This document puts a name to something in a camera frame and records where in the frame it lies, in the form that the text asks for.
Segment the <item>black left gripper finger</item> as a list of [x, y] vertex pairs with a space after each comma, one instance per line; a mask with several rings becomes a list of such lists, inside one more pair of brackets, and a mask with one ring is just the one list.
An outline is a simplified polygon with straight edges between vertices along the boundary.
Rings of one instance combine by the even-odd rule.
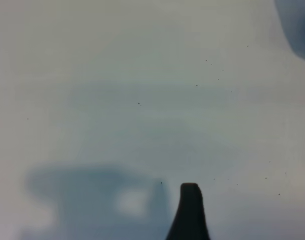
[[210, 240], [201, 189], [197, 183], [183, 183], [180, 198], [166, 240]]

